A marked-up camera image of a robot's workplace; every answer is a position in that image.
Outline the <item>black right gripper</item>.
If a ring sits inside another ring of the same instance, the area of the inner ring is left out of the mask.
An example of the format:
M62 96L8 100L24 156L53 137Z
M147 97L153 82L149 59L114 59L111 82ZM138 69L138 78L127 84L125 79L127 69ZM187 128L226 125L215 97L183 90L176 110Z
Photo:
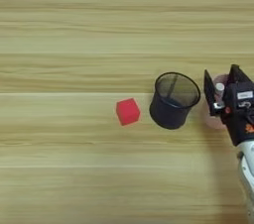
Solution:
M251 82L251 79L241 69L237 70L238 82ZM215 86L207 70L204 71L203 91L208 105L209 114L218 116L221 105L215 93ZM242 102L239 105L226 104L220 114L222 123L226 126L232 144L238 146L245 141L254 140L254 105Z

